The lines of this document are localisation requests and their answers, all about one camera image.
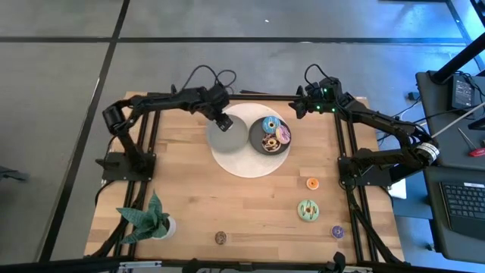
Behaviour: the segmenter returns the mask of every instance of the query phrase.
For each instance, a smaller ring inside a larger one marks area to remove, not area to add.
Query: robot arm
[[[103,179],[106,180],[145,180],[152,176],[154,155],[144,154],[134,144],[129,134],[130,128],[142,115],[150,111],[182,109],[194,114],[199,112],[208,120],[215,121],[222,131],[228,130],[233,122],[223,113],[223,108],[229,105],[229,94],[224,86],[216,83],[207,90],[204,87],[182,89],[177,92],[172,86],[172,94],[154,96],[133,96],[108,106],[103,112],[106,126],[113,137],[117,137],[124,147],[123,153],[111,153],[108,162],[96,160],[105,169]],[[125,118],[123,108],[131,108],[128,118]]]
[[[390,186],[430,166],[440,153],[437,143],[422,127],[368,109],[350,94],[342,93],[340,81],[334,77],[312,83],[305,91],[307,95],[299,86],[296,95],[300,98],[289,104],[298,119],[307,112],[333,112],[343,121],[366,124],[399,141],[401,149],[373,152],[362,148],[350,158],[340,158],[341,179],[347,184]]]

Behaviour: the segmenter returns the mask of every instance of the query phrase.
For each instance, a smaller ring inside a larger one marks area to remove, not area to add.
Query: metal bracket
[[[343,186],[384,186],[388,187],[393,184],[388,168],[379,168],[378,166],[371,166],[365,173],[360,176],[351,175],[349,170],[350,158],[339,157],[339,174],[340,184]]]
[[[120,270],[133,268],[157,268],[161,267],[161,261],[147,262],[120,262]]]
[[[372,273],[374,270],[370,267],[362,267],[362,266],[346,266],[344,272],[352,272],[352,273]]]
[[[150,181],[153,177],[157,155],[144,153],[142,156],[146,160],[146,168],[140,172],[131,169],[128,158],[122,152],[110,152],[106,162],[96,159],[96,163],[105,167],[102,175],[104,180]]]

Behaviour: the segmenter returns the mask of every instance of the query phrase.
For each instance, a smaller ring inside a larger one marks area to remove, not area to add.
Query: white cable
[[[413,109],[413,107],[415,107],[416,105],[420,105],[420,104],[421,104],[421,102],[418,102],[418,103],[414,104],[413,106],[411,106],[411,108],[406,109],[406,110],[405,110],[403,113],[401,113],[401,114],[399,115],[399,120],[400,120],[400,121],[402,121],[402,116],[403,116],[403,115],[404,115],[404,114],[405,114],[407,111],[409,111],[409,110]]]
[[[431,136],[432,138],[435,138],[435,137],[438,137],[438,135],[442,132],[444,132],[445,130],[447,130],[448,128],[450,128],[451,126],[453,126],[455,123],[459,122],[460,120],[466,118],[469,114],[475,112],[476,110],[478,110],[479,108],[481,108],[482,106],[485,105],[485,102],[482,102],[480,103],[479,105],[477,105],[477,107],[471,109],[470,111],[464,113],[460,118],[457,118],[455,119],[452,123],[446,125],[443,129],[439,130],[437,133],[435,133],[433,136]]]

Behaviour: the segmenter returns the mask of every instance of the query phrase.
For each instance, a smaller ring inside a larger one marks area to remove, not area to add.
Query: butcher block tabletop
[[[145,94],[129,92],[127,98]],[[367,104],[365,98],[358,99]],[[322,263],[332,261],[339,251],[346,256],[348,264],[355,263],[349,208],[345,191],[338,184],[336,159],[340,151],[334,116],[314,113],[298,120],[285,101],[231,100],[230,104],[246,102],[272,108],[288,124],[292,142],[286,161],[264,177],[234,176],[214,160],[206,140],[208,121],[204,116],[182,110],[162,111],[154,149],[157,162],[148,183],[144,210],[154,190],[164,212],[175,219],[177,230],[167,240],[139,241],[135,258]],[[145,151],[153,116],[150,113]],[[130,130],[134,140],[140,122],[141,118]],[[343,129],[346,151],[350,154],[344,122]],[[358,147],[378,150],[373,128],[355,124],[355,135]],[[123,151],[116,141],[113,150]],[[306,187],[309,177],[320,181],[319,188]],[[389,196],[379,187],[366,187],[366,190],[372,225],[393,254],[403,260]],[[94,253],[116,228],[120,221],[116,208],[123,207],[126,191],[126,181],[115,181],[101,192],[86,255]],[[298,216],[296,207],[304,199],[318,204],[320,216],[314,222],[304,222]],[[342,239],[332,237],[330,229],[335,225],[343,227]],[[364,258],[370,260],[365,231],[362,227],[359,229]],[[227,234],[224,245],[214,240],[218,231]]]

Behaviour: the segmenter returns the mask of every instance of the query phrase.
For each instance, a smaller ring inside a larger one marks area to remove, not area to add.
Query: small brown donut
[[[227,235],[225,232],[219,231],[215,234],[215,242],[217,244],[220,244],[220,245],[225,244],[226,240],[227,240]]]

